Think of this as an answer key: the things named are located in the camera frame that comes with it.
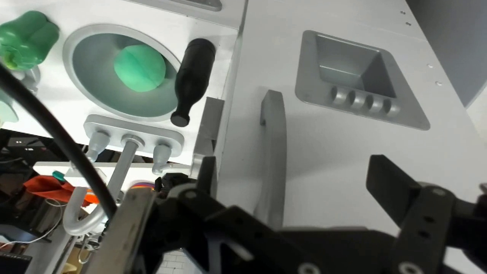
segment green ball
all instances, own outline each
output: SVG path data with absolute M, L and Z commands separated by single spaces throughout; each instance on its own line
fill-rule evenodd
M 128 45 L 114 63 L 118 79 L 132 91 L 149 92 L 166 79 L 166 59 L 149 45 Z

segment black cable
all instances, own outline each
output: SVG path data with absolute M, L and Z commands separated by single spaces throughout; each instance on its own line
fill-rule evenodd
M 76 147 L 74 139 L 62 127 L 58 118 L 3 65 L 0 65 L 0 89 L 15 98 L 52 135 L 62 153 L 71 159 L 79 173 L 87 179 L 100 200 L 105 214 L 111 219 L 117 211 L 115 200 L 91 161 Z

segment green cylinder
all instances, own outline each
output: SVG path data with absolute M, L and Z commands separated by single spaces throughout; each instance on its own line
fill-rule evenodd
M 30 69 L 45 59 L 58 39 L 59 27 L 44 13 L 29 10 L 0 25 L 0 60 L 9 69 Z

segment black knob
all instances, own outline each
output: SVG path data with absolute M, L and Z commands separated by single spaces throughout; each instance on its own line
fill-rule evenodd
M 176 74 L 175 92 L 178 108 L 170 115 L 173 124 L 187 126 L 190 120 L 188 111 L 207 91 L 214 53 L 216 47 L 208 39 L 193 39 L 188 42 Z

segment round recessed tray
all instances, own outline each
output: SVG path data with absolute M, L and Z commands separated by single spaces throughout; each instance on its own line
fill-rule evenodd
M 129 45 L 149 45 L 164 57 L 166 79 L 155 89 L 137 92 L 117 76 L 115 57 Z M 161 120 L 167 118 L 178 104 L 173 85 L 179 60 L 143 31 L 118 24 L 90 24 L 67 37 L 62 57 L 74 85 L 96 104 L 117 115 Z

